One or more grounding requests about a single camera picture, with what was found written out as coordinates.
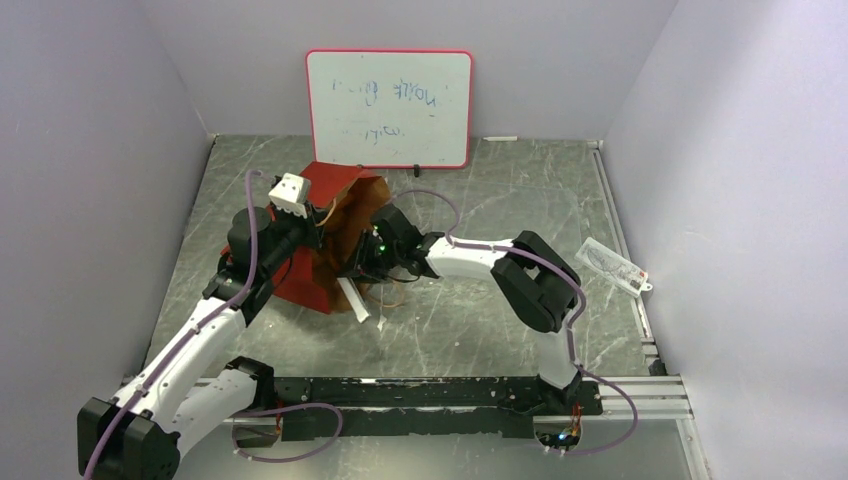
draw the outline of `table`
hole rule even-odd
[[[392,191],[431,188],[462,209],[461,238],[512,238],[524,229],[546,239],[575,267],[589,301],[576,323],[579,355],[602,375],[646,375],[640,320],[633,299],[590,270],[574,254],[587,237],[615,249],[615,232],[598,166],[586,142],[487,142],[473,139],[472,161],[462,170],[381,170]],[[215,273],[230,221],[244,208],[244,173],[298,173],[313,158],[307,136],[219,136],[212,148],[189,219],[174,275],[148,352],[150,361],[189,317]],[[267,191],[255,189],[257,204]],[[440,200],[407,195],[399,205],[422,231],[445,230],[453,213]],[[373,292],[379,296],[380,287]],[[391,300],[390,287],[383,292]],[[371,304],[359,324],[352,313],[324,315],[273,297],[250,328],[210,365],[214,377],[245,355],[279,376],[534,375],[528,329],[494,284],[448,278],[406,287],[393,309]],[[382,325],[378,321],[385,318]]]

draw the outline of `white plastic piece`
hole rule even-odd
[[[601,245],[594,238],[586,239],[577,251],[576,258],[633,297],[653,288],[653,285],[648,283],[648,272]]]
[[[539,377],[549,385],[565,388],[577,375],[577,367],[568,357],[567,329],[542,333],[531,330],[536,336],[536,357],[539,360]]]
[[[483,140],[487,142],[515,142],[518,140],[518,136],[506,136],[506,137],[483,137]]]
[[[492,247],[501,245],[512,246],[512,240],[500,240],[497,242],[481,242],[478,240],[463,240],[454,238],[460,243],[473,243],[489,247],[487,250],[475,250],[471,248],[454,247],[442,237],[430,247],[427,255],[427,263],[430,268],[440,277],[469,277],[478,280],[494,282],[492,267],[495,261],[503,258],[506,252],[494,250]]]
[[[158,422],[165,432],[179,432],[177,449],[185,458],[197,442],[224,420],[249,407],[255,395],[256,380],[244,372],[227,369],[189,396],[172,421],[160,418]]]
[[[150,410],[153,412],[153,419],[157,422],[159,419],[170,422],[174,418],[177,408],[194,387],[197,379],[212,363],[212,360],[245,329],[244,315],[241,311],[227,308],[207,323],[199,334],[192,331],[197,322],[222,303],[224,302],[217,298],[197,302],[189,320],[165,345],[159,355],[133,381],[118,390],[115,394],[118,397],[117,405],[123,406],[135,393],[136,387],[141,385],[145,378],[148,378],[168,352],[174,348],[174,345],[184,335],[189,334],[191,338],[188,343],[170,362],[165,372],[150,386],[150,392],[132,408],[132,412],[137,414],[144,410]]]
[[[368,320],[368,317],[371,315],[368,313],[368,309],[365,308],[365,302],[362,300],[359,290],[356,289],[356,285],[349,278],[338,278],[337,280],[342,287],[342,292],[345,294],[347,301],[353,307],[353,313],[356,314],[356,319],[359,323]]]
[[[274,188],[268,193],[271,203],[285,212],[306,218],[306,197],[312,183],[293,173],[283,175]]]

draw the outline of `purple cable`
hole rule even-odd
[[[250,231],[256,232],[256,212],[253,211],[253,186],[251,184],[251,178],[253,176],[261,177],[263,174],[259,170],[248,170],[248,172],[244,176],[244,189],[247,194],[247,218],[250,223]],[[253,279],[256,276],[256,263],[257,257],[259,256],[259,245],[256,238],[256,235],[250,236],[250,269],[247,274],[247,281],[244,283],[244,286],[241,290],[238,291],[231,299],[227,300],[215,310],[209,312],[208,315],[203,317],[202,320],[197,322],[197,328],[201,329],[205,327],[209,322],[215,319],[221,312],[230,308],[235,303],[240,302],[247,295],[248,290],[250,289],[250,285],[253,284]],[[94,447],[94,451],[91,452],[91,457],[88,459],[88,465],[85,467],[85,473],[83,474],[83,480],[91,480],[92,475],[94,475],[94,468],[97,466],[98,461],[100,460],[100,455],[103,454],[103,449],[106,448],[106,443],[109,442],[109,438],[115,432],[115,429],[118,428],[118,424],[121,422],[121,419],[127,414],[127,412],[135,407],[138,401],[141,399],[144,391],[150,389],[150,387],[159,379],[162,373],[166,368],[171,364],[171,362],[176,358],[176,356],[180,353],[183,347],[191,340],[191,337],[196,335],[194,331],[186,332],[174,347],[168,351],[167,354],[162,358],[162,361],[150,372],[150,375],[147,376],[147,379],[142,382],[141,390],[136,390],[135,393],[130,396],[127,402],[118,410],[118,413],[115,414],[115,417],[109,422],[109,425],[106,427],[106,430],[103,431],[103,435],[100,436],[100,440],[97,441],[97,445]]]
[[[328,449],[330,447],[330,445],[332,445],[332,443],[335,442],[339,438],[339,435],[341,435],[341,433],[342,433],[342,420],[343,420],[341,410],[334,407],[333,405],[330,405],[329,403],[301,403],[300,405],[292,405],[290,407],[275,408],[273,410],[263,410],[261,412],[241,412],[241,413],[237,413],[237,414],[233,415],[233,417],[237,417],[237,418],[264,417],[264,416],[267,416],[267,415],[277,415],[277,414],[283,414],[283,413],[287,413],[287,412],[294,412],[295,410],[305,410],[305,409],[309,409],[309,408],[323,408],[325,410],[330,410],[331,412],[335,413],[336,417],[339,419],[339,423],[336,426],[336,431],[333,433],[333,436],[330,437],[329,440],[324,442],[324,444],[321,445],[320,447],[316,448],[315,450],[306,452],[304,454],[296,455],[294,457],[287,457],[287,458],[257,457],[257,456],[254,456],[254,455],[250,455],[249,453],[247,453],[244,450],[242,450],[241,448],[239,448],[238,441],[236,440],[236,428],[234,427],[232,438],[233,438],[233,448],[235,448],[235,453],[242,458],[246,458],[246,459],[254,461],[254,462],[291,463],[291,462],[296,462],[298,460],[303,460],[305,458],[309,458],[309,457],[318,455],[319,453]]]
[[[435,197],[438,197],[438,198],[444,200],[445,203],[447,203],[448,206],[450,206],[451,209],[453,209],[454,216],[456,217],[456,222],[445,232],[445,240],[447,240],[447,242],[449,244],[451,244],[454,247],[467,248],[467,249],[471,249],[471,250],[491,250],[492,249],[492,247],[490,245],[480,245],[480,244],[476,244],[476,243],[459,242],[459,241],[456,241],[453,238],[452,233],[456,229],[456,227],[459,226],[459,222],[460,222],[460,219],[461,219],[459,207],[457,207],[456,204],[451,199],[442,195],[439,192],[436,192],[434,190],[429,190],[429,189],[426,189],[426,188],[414,188],[414,189],[406,190],[404,192],[401,192],[401,193],[395,195],[392,198],[392,200],[394,200],[398,197],[401,197],[403,195],[410,194],[410,193],[426,193],[428,195],[433,195]],[[570,451],[570,452],[563,451],[562,453],[564,455],[574,455],[574,456],[576,456],[576,455],[592,455],[592,454],[595,454],[595,453],[600,453],[600,452],[609,450],[610,448],[613,448],[613,447],[620,445],[625,440],[630,438],[630,436],[633,435],[633,432],[636,431],[636,426],[639,424],[639,412],[636,410],[636,404],[633,403],[633,399],[630,398],[630,396],[627,395],[627,393],[625,393],[624,390],[621,389],[621,387],[619,387],[618,385],[610,382],[609,380],[607,380],[603,377],[599,377],[598,375],[595,375],[594,373],[589,372],[588,370],[583,368],[583,366],[580,365],[580,362],[577,360],[577,348],[574,345],[574,332],[572,331],[571,327],[574,325],[574,322],[577,321],[577,319],[580,317],[580,315],[583,314],[583,311],[586,310],[586,294],[583,292],[583,289],[581,289],[580,285],[577,285],[577,282],[575,282],[574,279],[571,278],[561,268],[559,268],[556,265],[554,265],[553,263],[545,260],[544,258],[539,257],[538,255],[534,255],[534,254],[527,252],[525,250],[521,250],[521,249],[514,248],[514,247],[506,247],[506,246],[503,246],[503,245],[495,245],[494,249],[497,250],[497,251],[500,251],[500,252],[514,253],[514,254],[520,255],[524,258],[530,259],[533,262],[536,262],[538,265],[543,266],[543,267],[547,268],[548,270],[557,274],[560,278],[562,278],[568,284],[569,287],[571,287],[572,290],[574,290],[577,293],[577,298],[580,300],[579,305],[577,306],[577,310],[574,311],[574,314],[571,316],[571,318],[565,324],[566,340],[567,340],[566,343],[568,345],[568,357],[571,360],[571,363],[573,363],[574,366],[577,367],[577,370],[583,376],[589,377],[589,378],[591,378],[591,379],[593,379],[597,382],[603,383],[604,385],[606,385],[606,386],[612,388],[613,390],[615,390],[616,392],[618,392],[618,394],[621,395],[621,397],[624,398],[624,400],[628,403],[628,405],[630,406],[630,410],[633,411],[633,422],[631,422],[630,428],[628,428],[627,431],[624,432],[624,434],[622,434],[620,437],[613,440],[612,442],[607,443],[605,445],[601,445],[600,447],[590,448],[590,449],[587,449],[587,450],[573,450],[573,451]]]

